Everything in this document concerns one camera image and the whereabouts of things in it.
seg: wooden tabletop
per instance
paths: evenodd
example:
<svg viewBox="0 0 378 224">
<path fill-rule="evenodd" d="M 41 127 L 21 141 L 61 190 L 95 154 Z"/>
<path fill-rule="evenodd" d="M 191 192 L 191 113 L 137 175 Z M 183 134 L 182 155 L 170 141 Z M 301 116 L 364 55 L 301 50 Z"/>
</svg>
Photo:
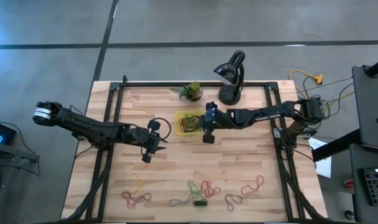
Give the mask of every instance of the wooden tabletop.
<svg viewBox="0 0 378 224">
<path fill-rule="evenodd" d="M 279 83 L 282 102 L 297 100 L 293 81 Z M 106 107 L 110 82 L 94 82 L 86 115 L 102 121 Z M 226 106 L 218 100 L 218 87 L 204 87 L 201 100 L 190 102 L 180 100 L 167 87 L 125 87 L 119 121 L 146 127 L 150 119 L 161 117 L 174 126 L 174 113 L 183 110 L 204 110 L 205 104 L 214 101 L 218 109 L 256 109 L 265 107 L 265 91 L 261 87 L 244 87 L 241 100 L 234 106 Z M 162 121 L 161 136 L 166 135 L 168 126 Z M 150 164 L 141 161 L 140 148 L 115 144 L 111 167 L 104 222 L 264 222 L 286 221 L 282 187 L 276 162 L 275 148 L 269 121 L 262 121 L 243 130 L 216 130 L 215 143 L 204 144 L 200 136 L 181 137 L 174 127 L 167 149 L 157 151 Z M 88 148 L 88 142 L 81 142 L 78 153 Z M 311 156 L 309 147 L 299 146 L 297 150 Z M 96 149 L 90 149 L 78 157 L 73 166 L 62 218 L 71 215 L 88 193 L 95 165 Z M 327 217 L 315 166 L 306 157 L 295 154 L 300 188 L 310 203 Z M 124 190 L 134 192 L 139 181 L 133 181 L 136 174 L 144 181 L 133 197 L 150 193 L 152 199 L 127 207 L 121 197 Z M 256 193 L 243 196 L 240 204 L 233 203 L 234 210 L 228 211 L 225 196 L 240 195 L 246 185 L 256 186 L 258 175 L 264 177 L 264 184 Z M 192 205 L 171 207 L 169 200 L 186 200 L 190 194 L 187 182 L 210 180 L 212 187 L 222 192 L 208 198 L 208 206 L 198 208 Z M 94 204 L 98 211 L 99 193 Z M 294 194 L 290 190 L 294 214 L 297 213 Z"/>
</svg>

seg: yellow cable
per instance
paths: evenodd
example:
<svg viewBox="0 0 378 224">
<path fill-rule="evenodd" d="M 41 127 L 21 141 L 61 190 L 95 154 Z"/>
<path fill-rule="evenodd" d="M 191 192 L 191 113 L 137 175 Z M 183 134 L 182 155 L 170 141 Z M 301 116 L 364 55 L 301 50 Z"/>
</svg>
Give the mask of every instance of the yellow cable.
<svg viewBox="0 0 378 224">
<path fill-rule="evenodd" d="M 132 180 L 132 181 L 139 181 L 139 182 L 140 182 L 139 185 L 132 185 L 132 186 L 130 186 L 129 189 L 128 189 L 128 191 L 129 191 L 131 194 L 134 195 L 134 194 L 136 194 L 136 193 L 138 192 L 139 189 L 141 189 L 141 188 L 144 186 L 144 181 L 143 181 L 141 178 L 139 178 L 139 176 L 138 176 L 137 174 L 131 174 L 131 176 L 130 176 L 130 180 Z"/>
<path fill-rule="evenodd" d="M 301 71 L 301 70 L 292 70 L 289 74 L 288 74 L 288 77 L 289 77 L 289 79 L 290 80 L 293 80 L 293 78 L 292 78 L 292 75 L 293 75 L 293 73 L 294 72 L 299 72 L 299 73 L 302 73 L 302 74 L 304 74 L 304 75 L 306 75 L 306 76 L 308 76 L 308 77 L 311 77 L 312 79 L 314 79 L 314 81 L 316 81 L 317 82 L 317 84 L 321 84 L 322 83 L 322 80 L 323 80 L 323 75 L 322 74 L 320 74 L 320 75 L 310 75 L 310 74 L 308 74 L 308 73 L 306 73 L 306 72 L 304 72 L 304 71 Z M 296 85 L 295 85 L 295 88 L 305 97 L 305 99 L 308 99 L 308 97 L 303 93 L 303 91 L 301 91 L 301 89 L 299 89 L 299 87 L 297 87 Z"/>
<path fill-rule="evenodd" d="M 355 91 L 352 91 L 352 92 L 348 93 L 347 95 L 344 95 L 344 96 L 342 96 L 342 97 L 340 97 L 340 98 L 338 98 L 338 99 L 335 99 L 335 100 L 331 101 L 331 103 L 329 103 L 329 106 L 326 107 L 326 109 L 323 110 L 323 112 L 325 112 L 326 110 L 328 110 L 328 108 L 330 108 L 330 107 L 331 107 L 333 104 L 335 104 L 338 100 L 342 100 L 343 98 L 352 95 L 354 92 L 355 92 Z"/>
</svg>

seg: concrete floor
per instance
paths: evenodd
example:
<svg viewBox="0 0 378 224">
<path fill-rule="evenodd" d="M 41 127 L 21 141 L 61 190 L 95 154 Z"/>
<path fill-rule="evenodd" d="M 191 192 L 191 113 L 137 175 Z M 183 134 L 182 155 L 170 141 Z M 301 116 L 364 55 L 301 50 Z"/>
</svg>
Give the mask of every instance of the concrete floor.
<svg viewBox="0 0 378 224">
<path fill-rule="evenodd" d="M 111 5 L 112 0 L 0 0 L 0 44 L 100 44 Z M 109 42 L 289 40 L 378 40 L 378 0 L 120 0 Z M 283 80 L 300 69 L 322 73 L 329 83 L 350 77 L 353 65 L 378 61 L 378 45 L 108 49 L 99 79 L 125 74 L 130 80 L 212 80 L 215 66 L 237 49 L 246 53 L 246 80 Z M 41 177 L 20 172 L 14 178 L 0 223 L 59 219 L 77 141 L 63 129 L 35 125 L 31 117 L 38 101 L 84 111 L 98 57 L 99 49 L 0 50 L 0 121 L 21 128 L 26 143 L 41 154 L 42 170 Z M 301 85 L 304 76 L 294 79 Z M 350 82 L 310 94 L 329 99 Z M 314 86 L 308 81 L 308 88 Z M 357 127 L 352 96 L 318 135 L 338 138 Z M 22 146 L 18 139 L 14 144 Z M 352 209 L 351 195 L 338 192 L 351 176 L 349 163 L 347 152 L 334 156 L 332 179 L 320 177 L 334 220 L 344 220 L 343 211 Z"/>
</svg>

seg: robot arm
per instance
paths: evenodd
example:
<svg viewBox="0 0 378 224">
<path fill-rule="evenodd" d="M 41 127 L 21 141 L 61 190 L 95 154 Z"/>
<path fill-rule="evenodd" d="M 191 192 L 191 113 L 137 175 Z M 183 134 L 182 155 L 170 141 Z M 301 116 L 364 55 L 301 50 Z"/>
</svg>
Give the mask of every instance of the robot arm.
<svg viewBox="0 0 378 224">
<path fill-rule="evenodd" d="M 149 121 L 147 128 L 128 123 L 100 122 L 64 108 L 60 103 L 38 102 L 33 121 L 42 126 L 67 129 L 75 138 L 87 138 L 96 147 L 107 147 L 112 142 L 143 147 L 146 153 L 142 160 L 146 163 L 150 163 L 151 155 L 156 151 L 165 149 L 159 147 L 160 141 L 166 141 L 156 132 L 160 123 L 154 120 Z"/>
<path fill-rule="evenodd" d="M 300 111 L 295 105 L 301 105 Z M 204 143 L 214 143 L 215 137 L 212 132 L 215 129 L 244 129 L 259 121 L 279 117 L 293 118 L 294 123 L 282 130 L 283 141 L 296 141 L 308 125 L 318 124 L 324 117 L 320 110 L 321 101 L 319 98 L 309 100 L 286 101 L 282 104 L 269 106 L 257 110 L 228 109 L 226 113 L 218 110 L 214 103 L 207 103 L 206 113 L 199 118 L 199 126 L 203 128 L 205 135 Z"/>
</svg>

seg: black metal frame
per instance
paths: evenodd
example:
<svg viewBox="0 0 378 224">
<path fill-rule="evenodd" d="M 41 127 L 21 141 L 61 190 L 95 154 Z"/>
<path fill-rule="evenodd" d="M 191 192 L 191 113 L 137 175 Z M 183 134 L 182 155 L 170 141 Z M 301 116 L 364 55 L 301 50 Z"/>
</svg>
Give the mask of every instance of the black metal frame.
<svg viewBox="0 0 378 224">
<path fill-rule="evenodd" d="M 182 86 L 182 85 L 187 85 L 190 82 L 127 82 L 127 78 L 124 76 L 123 82 L 112 82 L 110 83 L 109 86 L 109 94 L 108 94 L 108 99 L 106 103 L 106 109 L 105 109 L 105 114 L 104 114 L 104 121 L 109 121 L 109 114 L 111 110 L 111 104 L 113 100 L 113 95 L 115 91 L 118 90 L 118 98 L 116 102 L 116 109 L 114 112 L 114 122 L 118 122 L 119 119 L 119 112 L 120 112 L 120 107 L 121 107 L 121 101 L 122 101 L 122 94 L 123 94 L 123 89 L 124 87 L 148 87 L 148 86 Z M 201 82 L 201 86 L 209 87 L 209 86 L 223 86 L 224 84 L 221 82 Z M 279 93 L 279 87 L 277 82 L 249 82 L 246 83 L 246 86 L 258 86 L 264 88 L 265 91 L 265 97 L 267 101 L 268 106 L 272 106 L 272 97 L 270 95 L 270 91 L 272 90 L 275 93 L 275 100 L 276 103 L 279 104 L 281 103 L 280 99 L 280 93 Z M 285 120 L 284 118 L 280 118 L 280 124 L 282 128 L 286 128 Z M 275 120 L 270 121 L 270 125 L 272 128 L 276 127 L 276 122 Z M 281 150 L 277 144 L 279 139 L 277 139 L 274 135 L 272 135 L 274 138 L 274 143 L 275 143 L 275 150 L 277 154 L 281 153 Z M 92 218 L 92 211 L 93 211 L 93 204 L 94 201 L 91 199 L 90 203 L 88 204 L 86 208 L 86 215 L 85 215 L 85 220 L 89 222 L 101 222 L 103 220 L 103 214 L 104 214 L 104 206 L 106 203 L 106 196 L 107 196 L 107 191 L 108 191 L 108 182 L 109 182 L 109 174 L 110 174 L 110 168 L 111 168 L 111 163 L 112 163 L 112 158 L 113 158 L 113 150 L 114 150 L 114 145 L 110 145 L 110 147 L 105 148 L 105 149 L 98 149 L 98 153 L 96 155 L 96 160 L 95 160 L 95 166 L 94 166 L 94 172 L 93 172 L 93 178 L 92 178 L 92 183 L 91 183 L 91 189 L 94 188 L 97 180 L 99 180 L 99 172 L 101 170 L 101 161 L 102 161 L 102 155 L 104 151 L 108 152 L 107 158 L 106 158 L 106 163 L 104 165 L 104 170 L 109 169 L 107 172 L 106 178 L 103 177 L 103 185 L 102 185 L 102 190 L 101 190 L 101 196 L 100 196 L 100 201 L 99 201 L 99 208 L 98 208 L 98 213 L 96 214 L 96 218 Z M 281 169 L 285 169 L 284 167 L 281 167 L 283 164 L 283 160 L 281 156 L 276 157 L 278 160 L 278 166 L 279 166 L 279 171 Z M 293 181 L 298 184 L 298 179 L 297 179 L 297 173 L 295 171 L 295 164 L 293 157 L 287 152 L 287 158 L 288 158 L 288 164 L 290 168 L 290 175 L 293 179 Z M 287 218 L 288 220 L 293 219 L 293 211 L 292 211 L 292 206 L 290 202 L 290 194 L 288 192 L 288 187 L 287 187 L 287 182 L 286 180 L 280 175 L 280 181 L 282 183 L 282 190 L 283 190 L 283 199 L 285 202 L 285 209 L 287 212 Z M 298 197 L 295 195 L 296 202 L 297 202 L 297 208 L 298 208 L 298 214 L 300 219 L 305 218 L 305 212 L 302 204 L 300 203 Z"/>
</svg>

